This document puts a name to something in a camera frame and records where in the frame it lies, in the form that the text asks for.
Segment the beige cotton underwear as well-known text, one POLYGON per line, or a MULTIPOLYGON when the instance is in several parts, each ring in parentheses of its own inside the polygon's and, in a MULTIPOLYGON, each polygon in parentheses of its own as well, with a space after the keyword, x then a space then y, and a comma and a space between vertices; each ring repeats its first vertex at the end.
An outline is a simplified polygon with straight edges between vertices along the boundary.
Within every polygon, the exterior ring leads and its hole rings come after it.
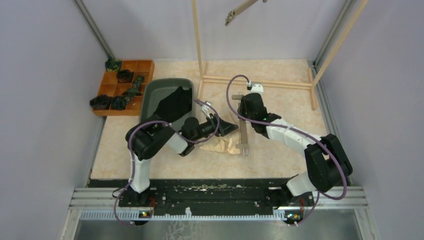
POLYGON ((240 155, 241 150, 236 147, 240 143, 240 139, 241 131, 236 129, 223 137, 213 136, 207 142, 201 143, 199 148, 204 151, 240 155))

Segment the beige clip hanger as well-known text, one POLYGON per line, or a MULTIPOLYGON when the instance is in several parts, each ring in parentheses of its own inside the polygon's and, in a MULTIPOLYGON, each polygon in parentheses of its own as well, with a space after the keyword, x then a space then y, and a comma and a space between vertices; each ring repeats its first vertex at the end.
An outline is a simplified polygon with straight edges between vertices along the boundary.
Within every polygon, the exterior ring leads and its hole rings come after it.
MULTIPOLYGON (((241 105, 241 99, 244 95, 239 92, 239 94, 234 94, 231 96, 232 100, 238 101, 238 107, 241 105)), ((249 155, 249 143, 248 143, 248 132, 246 121, 237 117, 239 121, 239 131, 240 131, 240 140, 239 143, 235 145, 236 149, 240 150, 240 154, 243 156, 249 155)))

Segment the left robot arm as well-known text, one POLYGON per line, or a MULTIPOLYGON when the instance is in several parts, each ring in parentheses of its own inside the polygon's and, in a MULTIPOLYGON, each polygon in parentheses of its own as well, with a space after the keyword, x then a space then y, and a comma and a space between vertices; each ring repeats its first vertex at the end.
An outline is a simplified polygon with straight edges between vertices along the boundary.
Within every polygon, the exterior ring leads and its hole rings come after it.
POLYGON ((138 207, 149 203, 150 193, 147 189, 150 186, 152 158, 164 146, 185 157, 195 148, 195 144, 207 141, 212 136, 224 137, 238 129, 236 124, 221 119, 216 113, 210 114, 203 123, 194 116, 187 117, 179 131, 156 114, 132 127, 125 136, 131 156, 128 180, 128 189, 132 191, 131 202, 138 207))

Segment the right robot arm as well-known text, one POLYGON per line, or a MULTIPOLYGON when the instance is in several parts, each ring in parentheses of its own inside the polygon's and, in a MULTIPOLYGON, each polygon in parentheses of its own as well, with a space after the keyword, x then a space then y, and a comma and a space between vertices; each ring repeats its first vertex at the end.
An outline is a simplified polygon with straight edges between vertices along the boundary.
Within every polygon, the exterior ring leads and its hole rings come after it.
POLYGON ((295 206, 304 193, 314 190, 326 193, 335 186, 347 184, 353 167, 334 134, 313 135, 290 125, 281 116, 267 111, 259 93, 243 96, 237 112, 250 121, 256 133, 283 143, 305 158, 306 172, 282 186, 281 199, 287 206, 295 206))

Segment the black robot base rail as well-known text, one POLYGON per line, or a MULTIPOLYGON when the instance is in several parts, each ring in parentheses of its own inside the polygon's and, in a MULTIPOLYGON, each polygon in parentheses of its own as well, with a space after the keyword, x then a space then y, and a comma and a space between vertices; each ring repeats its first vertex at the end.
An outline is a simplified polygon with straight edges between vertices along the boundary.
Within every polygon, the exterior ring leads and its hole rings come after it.
POLYGON ((292 197, 282 189, 287 178, 152 179, 142 193, 131 189, 119 198, 119 207, 148 207, 159 216, 244 217, 272 215, 279 207, 299 211, 311 207, 311 192, 292 197))

